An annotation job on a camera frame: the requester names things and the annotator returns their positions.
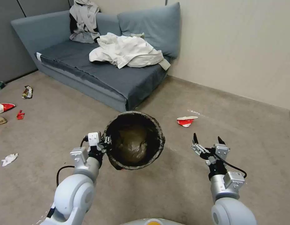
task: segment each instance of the trash can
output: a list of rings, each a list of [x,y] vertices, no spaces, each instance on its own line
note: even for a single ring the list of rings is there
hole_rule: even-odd
[[[137,111],[119,114],[109,122],[103,136],[111,139],[111,149],[106,154],[117,170],[150,165],[160,156],[165,144],[157,120]]]

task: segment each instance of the gray wall panel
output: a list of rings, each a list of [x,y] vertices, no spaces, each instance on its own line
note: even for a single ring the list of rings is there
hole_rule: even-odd
[[[19,0],[26,16],[55,13],[69,9],[68,0]]]
[[[6,82],[36,69],[10,21],[24,17],[16,0],[0,1],[0,81]]]

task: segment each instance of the gray blanket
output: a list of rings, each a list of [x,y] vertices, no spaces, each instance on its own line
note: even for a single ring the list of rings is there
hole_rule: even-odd
[[[125,66],[118,69],[109,62],[90,62],[89,53],[96,47],[96,43],[69,40],[39,52],[42,54],[43,63],[121,94],[127,99],[127,110],[138,106],[166,76],[167,72],[159,64],[143,68]]]

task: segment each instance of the sofa armrest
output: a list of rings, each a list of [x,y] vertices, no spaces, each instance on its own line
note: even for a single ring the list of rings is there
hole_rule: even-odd
[[[38,67],[34,54],[52,45],[69,40],[69,11],[49,13],[39,16],[16,19],[11,25]]]
[[[108,32],[121,36],[120,23],[116,15],[104,13],[96,14],[96,22],[100,35],[106,35]]]

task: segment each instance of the crumpled clothing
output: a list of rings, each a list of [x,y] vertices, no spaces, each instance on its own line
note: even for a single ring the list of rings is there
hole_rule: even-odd
[[[77,22],[77,30],[70,36],[70,39],[83,43],[95,43],[94,39],[100,36],[100,33],[95,31],[96,14],[99,11],[99,7],[90,0],[74,0],[70,14]]]
[[[164,70],[170,63],[164,59],[161,50],[155,50],[147,41],[140,37],[117,36],[107,33],[97,39],[100,47],[89,54],[89,60],[108,61],[121,69],[124,66],[145,67],[160,64]]]

